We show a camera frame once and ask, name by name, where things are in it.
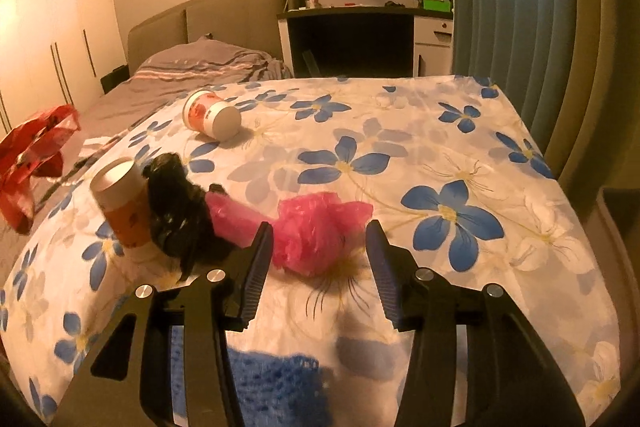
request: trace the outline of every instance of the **green box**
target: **green box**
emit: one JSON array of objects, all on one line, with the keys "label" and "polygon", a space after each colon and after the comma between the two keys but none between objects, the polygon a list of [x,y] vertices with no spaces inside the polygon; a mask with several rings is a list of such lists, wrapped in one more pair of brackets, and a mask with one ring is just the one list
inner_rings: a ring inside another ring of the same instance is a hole
[{"label": "green box", "polygon": [[450,12],[451,11],[451,2],[450,1],[437,1],[437,0],[424,0],[422,2],[422,7],[425,10],[433,10],[436,12]]}]

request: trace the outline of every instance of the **headboard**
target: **headboard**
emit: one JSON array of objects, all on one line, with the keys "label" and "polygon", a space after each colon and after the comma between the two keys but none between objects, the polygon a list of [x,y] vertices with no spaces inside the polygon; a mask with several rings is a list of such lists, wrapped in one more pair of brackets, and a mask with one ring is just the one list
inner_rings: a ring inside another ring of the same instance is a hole
[{"label": "headboard", "polygon": [[[152,55],[211,33],[213,38],[282,58],[278,20],[287,0],[190,0],[135,26],[127,41],[129,71]],[[289,0],[287,9],[302,0]]]}]

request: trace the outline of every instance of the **black desk surface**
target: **black desk surface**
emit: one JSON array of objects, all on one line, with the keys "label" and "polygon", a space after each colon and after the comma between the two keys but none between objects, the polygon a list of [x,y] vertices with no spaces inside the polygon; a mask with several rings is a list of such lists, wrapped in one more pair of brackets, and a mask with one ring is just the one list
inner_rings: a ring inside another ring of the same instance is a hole
[{"label": "black desk surface", "polygon": [[385,6],[342,6],[337,8],[313,8],[307,10],[292,10],[286,13],[280,13],[278,19],[295,19],[298,17],[311,17],[319,15],[338,15],[338,14],[398,14],[411,15],[413,17],[434,17],[436,19],[453,20],[453,13],[438,12],[434,10],[423,10],[420,8],[401,8],[401,7],[385,7]]}]

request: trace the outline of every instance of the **blue knitted cloth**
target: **blue knitted cloth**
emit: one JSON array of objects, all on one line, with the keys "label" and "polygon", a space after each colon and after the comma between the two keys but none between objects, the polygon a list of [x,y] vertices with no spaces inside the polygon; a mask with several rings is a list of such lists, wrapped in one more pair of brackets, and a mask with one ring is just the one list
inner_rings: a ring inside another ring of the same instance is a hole
[{"label": "blue knitted cloth", "polygon": [[[171,389],[174,413],[186,417],[183,327],[172,328]],[[318,360],[272,357],[229,349],[245,427],[330,427]]]}]

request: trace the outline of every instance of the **wardrobe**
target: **wardrobe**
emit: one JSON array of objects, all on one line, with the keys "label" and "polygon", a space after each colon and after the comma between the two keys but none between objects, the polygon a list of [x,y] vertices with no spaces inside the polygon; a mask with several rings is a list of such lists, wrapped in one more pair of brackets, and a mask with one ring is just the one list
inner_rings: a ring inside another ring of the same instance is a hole
[{"label": "wardrobe", "polygon": [[89,109],[125,63],[113,0],[0,0],[0,137],[49,107]]}]

